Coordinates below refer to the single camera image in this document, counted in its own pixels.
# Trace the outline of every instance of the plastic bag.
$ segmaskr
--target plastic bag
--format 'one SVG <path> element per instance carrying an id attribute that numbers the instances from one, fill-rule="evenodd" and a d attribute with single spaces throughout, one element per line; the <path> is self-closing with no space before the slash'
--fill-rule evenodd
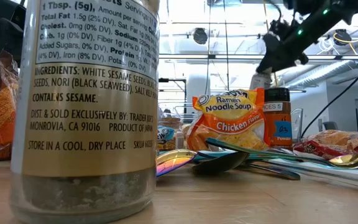
<path id="1" fill-rule="evenodd" d="M 207 138 L 256 150 L 268 147 L 263 105 L 263 89 L 233 90 L 193 98 L 194 109 L 202 115 L 189 130 L 189 149 L 208 150 Z"/>
<path id="2" fill-rule="evenodd" d="M 10 160 L 16 117 L 19 77 L 12 55 L 0 55 L 0 161 Z"/>
<path id="3" fill-rule="evenodd" d="M 358 132 L 327 130 L 312 134 L 293 147 L 294 150 L 332 159 L 358 152 Z"/>

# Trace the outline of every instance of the wooden table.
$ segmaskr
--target wooden table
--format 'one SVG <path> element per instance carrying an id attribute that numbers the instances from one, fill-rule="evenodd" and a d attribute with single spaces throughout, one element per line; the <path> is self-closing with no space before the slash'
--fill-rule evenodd
<path id="1" fill-rule="evenodd" d="M 153 204 L 116 224 L 358 223 L 358 188 L 302 175 L 279 179 L 257 170 L 194 177 L 182 167 L 159 178 Z M 18 224 L 8 206 L 9 163 L 0 162 L 0 223 Z"/>

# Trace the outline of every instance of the spice label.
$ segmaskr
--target spice label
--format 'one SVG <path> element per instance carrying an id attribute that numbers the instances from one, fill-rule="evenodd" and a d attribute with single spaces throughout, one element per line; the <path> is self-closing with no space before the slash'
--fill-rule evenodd
<path id="1" fill-rule="evenodd" d="M 272 133 L 271 145 L 291 146 L 292 126 L 289 114 L 265 114 L 268 131 Z"/>
<path id="2" fill-rule="evenodd" d="M 283 111 L 283 103 L 265 103 L 264 112 Z"/>
<path id="3" fill-rule="evenodd" d="M 22 173 L 78 177 L 154 166 L 157 18 L 131 0 L 37 7 L 25 137 L 14 149 L 24 151 Z"/>

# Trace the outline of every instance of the blue label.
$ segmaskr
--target blue label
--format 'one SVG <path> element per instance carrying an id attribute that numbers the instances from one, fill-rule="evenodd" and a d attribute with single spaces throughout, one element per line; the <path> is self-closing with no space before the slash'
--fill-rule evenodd
<path id="1" fill-rule="evenodd" d="M 292 138 L 292 126 L 289 121 L 274 121 L 274 125 L 276 126 L 276 133 L 274 133 L 274 137 L 280 138 Z"/>

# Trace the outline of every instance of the chicken flavor ramen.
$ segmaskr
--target chicken flavor ramen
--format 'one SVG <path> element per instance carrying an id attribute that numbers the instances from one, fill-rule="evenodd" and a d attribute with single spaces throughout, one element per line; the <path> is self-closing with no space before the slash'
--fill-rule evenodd
<path id="1" fill-rule="evenodd" d="M 194 109 L 202 115 L 188 137 L 189 149 L 208 150 L 207 138 L 216 138 L 249 149 L 264 149 L 264 90 L 233 90 L 220 95 L 193 98 Z"/>

